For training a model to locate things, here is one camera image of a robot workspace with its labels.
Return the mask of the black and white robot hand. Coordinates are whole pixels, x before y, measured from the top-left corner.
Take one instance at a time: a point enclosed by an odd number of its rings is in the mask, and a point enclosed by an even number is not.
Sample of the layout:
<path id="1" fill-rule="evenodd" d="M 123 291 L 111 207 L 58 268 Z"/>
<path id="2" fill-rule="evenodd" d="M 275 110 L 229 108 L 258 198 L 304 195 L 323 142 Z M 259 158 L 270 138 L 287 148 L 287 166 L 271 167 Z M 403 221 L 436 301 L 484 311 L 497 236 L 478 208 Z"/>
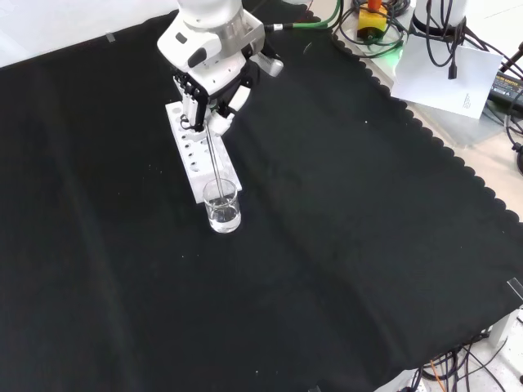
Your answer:
<path id="1" fill-rule="evenodd" d="M 204 61 L 189 72 L 173 71 L 181 95 L 180 128 L 195 139 L 206 131 L 222 136 L 249 98 L 254 85 L 250 67 L 272 78 L 284 69 L 275 52 L 254 54 L 250 47 L 223 60 Z"/>

